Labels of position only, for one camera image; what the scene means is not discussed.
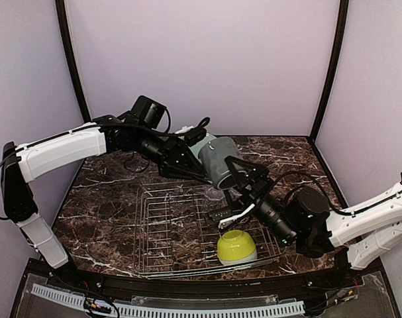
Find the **clear glass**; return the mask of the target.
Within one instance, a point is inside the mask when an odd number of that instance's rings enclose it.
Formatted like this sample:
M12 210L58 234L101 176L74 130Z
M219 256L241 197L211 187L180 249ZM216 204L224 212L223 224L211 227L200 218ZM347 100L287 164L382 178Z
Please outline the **clear glass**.
M223 191L214 187L206 187L204 194L209 201L220 201L225 198Z

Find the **lime green bowl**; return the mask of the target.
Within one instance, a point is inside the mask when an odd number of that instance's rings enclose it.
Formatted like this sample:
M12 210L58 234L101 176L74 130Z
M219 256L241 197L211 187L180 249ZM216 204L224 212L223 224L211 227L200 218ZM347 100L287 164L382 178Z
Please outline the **lime green bowl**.
M224 266L257 260L256 244L246 231L228 231L217 241L217 258Z

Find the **left black frame post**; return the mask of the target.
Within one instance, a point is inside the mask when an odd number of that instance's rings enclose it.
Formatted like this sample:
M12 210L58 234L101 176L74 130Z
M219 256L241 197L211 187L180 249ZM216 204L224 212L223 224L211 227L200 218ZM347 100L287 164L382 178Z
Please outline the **left black frame post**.
M68 24L68 16L66 12L66 2L64 0L55 0L56 14L58 18L58 25L60 28L60 35L62 39L62 46L66 57L66 64L68 67L70 79L74 89L75 98L79 112L84 123L90 122L91 115L83 92L79 71L77 69L77 62L75 60L74 48L72 44L72 38L70 34L70 28Z

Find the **right black frame post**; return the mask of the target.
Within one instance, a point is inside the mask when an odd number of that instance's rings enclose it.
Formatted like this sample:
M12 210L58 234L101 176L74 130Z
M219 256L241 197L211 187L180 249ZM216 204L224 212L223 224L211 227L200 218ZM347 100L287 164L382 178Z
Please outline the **right black frame post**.
M332 42L332 50L328 62L327 73L323 84L323 90L321 98L317 107L315 120L309 134L309 140L312 144L316 143L322 123L324 121L325 112L330 99L338 62L340 58L340 52L342 50L342 43L344 40L344 33L346 28L346 21L348 17L349 0L340 0L338 7L338 16L336 20L336 28L334 32L334 39Z

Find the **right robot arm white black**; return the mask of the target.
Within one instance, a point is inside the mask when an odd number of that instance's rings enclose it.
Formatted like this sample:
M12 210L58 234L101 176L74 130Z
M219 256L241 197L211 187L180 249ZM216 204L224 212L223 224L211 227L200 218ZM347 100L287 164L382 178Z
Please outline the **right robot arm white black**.
M269 178L265 166L227 156L225 163L241 196L235 201L242 213L219 223L233 226L237 219L253 215L284 245L296 245L296 251L309 258L342 247L335 258L341 267L363 270L402 242L402 173L400 182L367 201L346 209L337 209L323 186L300 186L278 202L271 191L286 177ZM362 237L360 242L344 247Z

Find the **grey mug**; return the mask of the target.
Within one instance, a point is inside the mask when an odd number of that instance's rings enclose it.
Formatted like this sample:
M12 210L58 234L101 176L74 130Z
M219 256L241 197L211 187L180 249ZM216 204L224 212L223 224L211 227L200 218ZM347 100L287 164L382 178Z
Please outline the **grey mug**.
M236 186L225 158L232 156L242 159L236 143L228 136L216 137L207 134L206 141L198 152L198 159L202 163L209 180L214 188L228 190Z

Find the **light green flower plate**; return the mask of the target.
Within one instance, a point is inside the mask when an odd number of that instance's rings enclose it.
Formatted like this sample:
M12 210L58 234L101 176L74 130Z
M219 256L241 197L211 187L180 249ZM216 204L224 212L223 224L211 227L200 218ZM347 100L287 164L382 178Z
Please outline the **light green flower plate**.
M204 163L205 160L211 160L214 157L214 148L211 146L211 142L216 138L215 135L207 133L205 138L189 147L200 163Z

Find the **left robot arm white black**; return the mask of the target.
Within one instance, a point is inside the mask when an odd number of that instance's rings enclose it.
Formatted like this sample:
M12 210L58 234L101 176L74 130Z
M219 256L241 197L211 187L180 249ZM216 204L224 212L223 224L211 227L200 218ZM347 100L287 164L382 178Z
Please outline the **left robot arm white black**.
M207 136L205 117L195 127L178 132L157 131L166 106L139 96L131 110L118 117L105 115L80 127L36 142L3 147L0 163L4 216L57 270L72 265L72 258L47 225L34 201L30 182L53 170L89 157L117 151L139 153L158 167L164 178L199 180L207 173L190 148Z

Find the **black frame post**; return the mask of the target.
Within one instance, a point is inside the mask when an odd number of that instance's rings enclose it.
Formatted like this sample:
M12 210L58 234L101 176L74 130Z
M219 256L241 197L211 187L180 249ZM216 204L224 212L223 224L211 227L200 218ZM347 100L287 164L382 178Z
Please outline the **black frame post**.
M332 50L328 62L327 73L323 84L323 90L321 98L317 107L315 120L309 134L309 140L312 144L316 143L322 123L324 121L325 112L330 99L338 62L340 58L340 52L342 50L342 43L344 40L344 33L346 28L346 21L348 17L349 0L340 0L338 7L338 16L336 20L336 28L334 32L334 39L332 42Z
M74 89L75 98L79 112L84 123L90 122L91 115L83 92L79 71L77 69L77 62L75 60L74 48L72 44L72 38L70 34L70 28L68 24L68 16L66 12L66 2L64 0L55 0L56 14L58 18L58 25L60 28L60 35L62 39L62 46L66 57L66 64L68 67L70 79Z

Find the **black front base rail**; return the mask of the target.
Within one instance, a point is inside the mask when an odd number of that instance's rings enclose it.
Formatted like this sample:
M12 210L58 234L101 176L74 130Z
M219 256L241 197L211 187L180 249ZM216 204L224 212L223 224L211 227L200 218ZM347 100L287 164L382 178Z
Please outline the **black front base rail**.
M219 307L229 299L237 307L259 305L295 299L303 301L308 316L326 317L398 317L387 274L380 260L365 270L342 271L327 268L286 276L265 277L262 269L246 269L223 275L181 279L146 279L108 275L80 270L83 282L77 288L68 287L49 275L48 266L31 258L26 265L17 291L11 316L65 317L59 305L50 305L31 293L33 283L48 284L64 290L80 292L86 289L110 300L141 304L184 307L202 303Z

